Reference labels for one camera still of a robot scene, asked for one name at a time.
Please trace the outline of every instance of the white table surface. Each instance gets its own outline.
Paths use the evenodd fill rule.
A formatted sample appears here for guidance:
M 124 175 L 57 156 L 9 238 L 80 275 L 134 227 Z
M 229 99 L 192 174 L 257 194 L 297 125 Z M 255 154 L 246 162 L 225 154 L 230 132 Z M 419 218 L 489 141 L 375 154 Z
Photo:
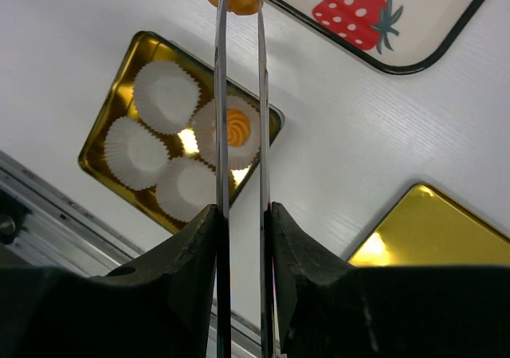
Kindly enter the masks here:
M 510 230 L 510 0 L 487 0 L 430 69 L 392 77 L 269 5 L 272 193 L 338 255 L 414 182 Z M 169 234 L 77 156 L 132 36 L 213 61 L 207 0 L 0 0 L 0 149 L 145 250 Z M 229 75 L 257 92 L 257 19 L 229 16 Z M 258 175 L 231 212 L 233 308 L 259 324 Z

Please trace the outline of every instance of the paper cup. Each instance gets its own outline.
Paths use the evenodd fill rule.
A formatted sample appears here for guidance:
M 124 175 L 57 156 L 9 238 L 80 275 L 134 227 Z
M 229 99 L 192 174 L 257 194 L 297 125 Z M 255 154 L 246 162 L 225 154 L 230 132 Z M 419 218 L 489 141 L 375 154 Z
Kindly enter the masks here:
M 141 124 L 124 116 L 108 129 L 104 157 L 112 174 L 123 185 L 141 191 L 158 181 L 168 163 L 168 150 Z
M 133 100 L 145 124 L 164 135 L 182 131 L 197 106 L 200 88 L 173 61 L 153 61 L 136 75 Z
M 170 160 L 156 185 L 156 201 L 179 221 L 191 221 L 216 202 L 216 177 L 204 163 L 185 157 Z
M 226 105 L 227 137 L 234 140 L 228 146 L 229 169 L 244 169 L 253 162 L 261 146 L 260 117 L 257 110 L 240 97 L 227 96 Z M 244 138 L 246 128 L 240 128 L 243 120 L 238 112 L 249 123 L 247 138 Z M 196 113 L 192 125 L 200 155 L 207 163 L 216 166 L 216 110 L 213 100 Z

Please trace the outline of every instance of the white tray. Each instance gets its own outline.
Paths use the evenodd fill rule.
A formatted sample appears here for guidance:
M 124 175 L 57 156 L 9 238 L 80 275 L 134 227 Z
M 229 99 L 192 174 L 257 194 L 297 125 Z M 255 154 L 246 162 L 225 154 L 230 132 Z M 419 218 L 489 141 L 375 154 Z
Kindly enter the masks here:
M 402 74 L 439 59 L 484 0 L 269 1 L 374 67 Z

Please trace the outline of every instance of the strawberry illustration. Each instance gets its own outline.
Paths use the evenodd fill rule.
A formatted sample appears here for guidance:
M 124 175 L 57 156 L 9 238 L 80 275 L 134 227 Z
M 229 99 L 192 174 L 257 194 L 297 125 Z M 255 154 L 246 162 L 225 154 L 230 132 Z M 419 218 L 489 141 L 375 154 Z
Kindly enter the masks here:
M 392 0 L 323 0 L 312 10 L 313 17 L 359 49 L 374 47 L 383 53 L 383 44 L 391 48 L 388 34 L 398 36 L 392 27 L 401 17 L 404 6 L 394 13 Z

